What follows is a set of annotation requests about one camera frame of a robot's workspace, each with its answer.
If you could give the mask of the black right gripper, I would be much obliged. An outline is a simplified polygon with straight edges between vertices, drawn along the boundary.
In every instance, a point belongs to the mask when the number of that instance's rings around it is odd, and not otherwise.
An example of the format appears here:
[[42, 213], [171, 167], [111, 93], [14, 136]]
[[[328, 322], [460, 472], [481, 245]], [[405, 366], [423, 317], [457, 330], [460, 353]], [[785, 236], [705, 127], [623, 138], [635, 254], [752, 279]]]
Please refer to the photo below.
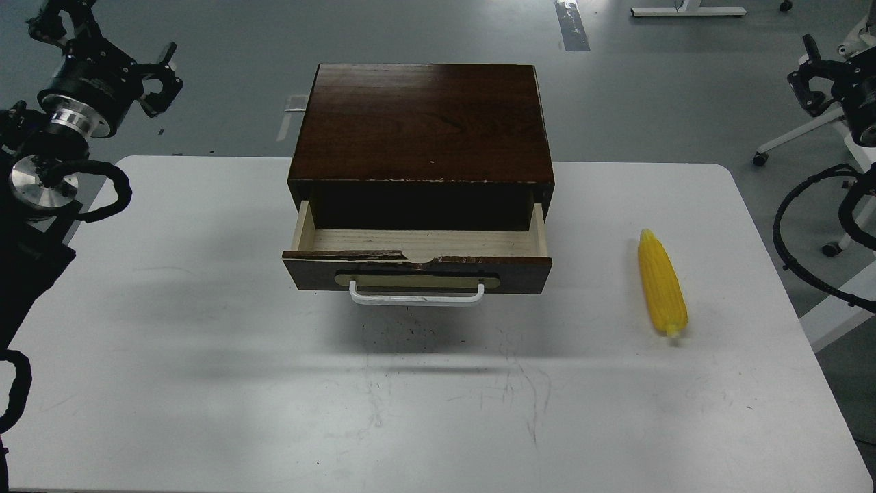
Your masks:
[[[812, 34], [802, 36], [805, 54], [802, 65], [786, 76], [801, 109], [820, 116], [833, 103], [842, 107], [852, 140], [861, 147], [875, 147], [875, 49], [868, 48], [846, 62], [822, 60]], [[830, 95], [811, 90], [810, 81], [832, 82]]]

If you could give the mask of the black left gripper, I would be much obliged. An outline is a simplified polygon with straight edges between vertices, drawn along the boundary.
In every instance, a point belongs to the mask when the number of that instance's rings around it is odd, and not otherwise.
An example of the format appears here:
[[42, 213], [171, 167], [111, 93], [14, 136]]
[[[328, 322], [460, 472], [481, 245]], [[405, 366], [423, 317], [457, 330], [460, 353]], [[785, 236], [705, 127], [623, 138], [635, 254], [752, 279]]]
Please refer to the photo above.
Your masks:
[[[44, 1], [28, 20], [28, 34], [62, 50], [62, 65], [38, 93], [40, 108], [49, 112], [61, 100], [75, 100], [101, 116], [126, 116], [134, 101], [148, 118], [162, 115], [181, 92], [184, 82], [173, 73], [155, 74], [150, 64], [137, 63], [103, 37], [92, 7], [94, 1]], [[178, 48], [169, 42], [156, 65], [176, 69]], [[159, 92], [144, 92], [143, 82], [158, 81]]]

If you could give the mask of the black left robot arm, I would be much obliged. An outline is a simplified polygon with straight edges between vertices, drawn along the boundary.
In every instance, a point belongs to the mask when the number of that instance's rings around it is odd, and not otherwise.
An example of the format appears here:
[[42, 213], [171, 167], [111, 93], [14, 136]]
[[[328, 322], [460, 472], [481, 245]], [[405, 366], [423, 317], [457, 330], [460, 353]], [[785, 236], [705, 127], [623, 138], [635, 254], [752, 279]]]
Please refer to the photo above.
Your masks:
[[90, 140], [118, 132], [132, 104], [155, 118], [183, 88], [171, 42], [154, 63], [140, 63], [107, 40], [92, 1], [44, 1], [28, 20], [30, 37], [59, 47], [62, 64], [38, 108], [2, 110], [2, 361], [14, 368], [2, 432], [24, 413], [32, 382], [28, 358], [10, 343], [38, 297], [75, 259], [64, 238], [76, 222], [119, 214], [131, 202], [119, 166], [92, 160]]

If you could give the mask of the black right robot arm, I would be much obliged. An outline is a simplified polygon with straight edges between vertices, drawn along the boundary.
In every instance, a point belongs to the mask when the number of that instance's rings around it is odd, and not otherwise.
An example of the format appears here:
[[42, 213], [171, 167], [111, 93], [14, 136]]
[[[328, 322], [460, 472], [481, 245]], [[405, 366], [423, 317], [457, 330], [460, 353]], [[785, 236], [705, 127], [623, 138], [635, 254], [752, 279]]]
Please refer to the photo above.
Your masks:
[[[850, 60], [839, 62], [839, 60], [824, 60], [811, 34], [805, 34], [802, 43], [808, 59], [786, 78], [801, 108], [810, 115], [819, 116], [830, 104], [840, 103], [842, 115], [850, 125], [852, 141], [861, 147], [872, 149], [875, 121], [874, 48], [867, 48], [864, 52], [852, 56]], [[817, 182], [835, 177], [848, 177], [853, 180], [838, 206], [838, 221], [842, 230], [854, 242], [874, 250], [874, 236], [864, 231], [853, 215], [858, 203], [864, 197], [874, 196], [873, 164], [866, 172], [858, 172], [845, 164], [830, 166], [822, 172], [811, 175], [793, 188], [780, 203], [773, 219], [773, 244], [783, 262], [784, 270], [790, 270], [804, 283], [843, 300], [848, 306], [860, 307], [864, 311], [873, 313], [875, 312], [873, 300], [861, 299], [859, 296], [830, 286], [804, 268], [786, 248], [780, 231], [786, 209], [800, 194]]]

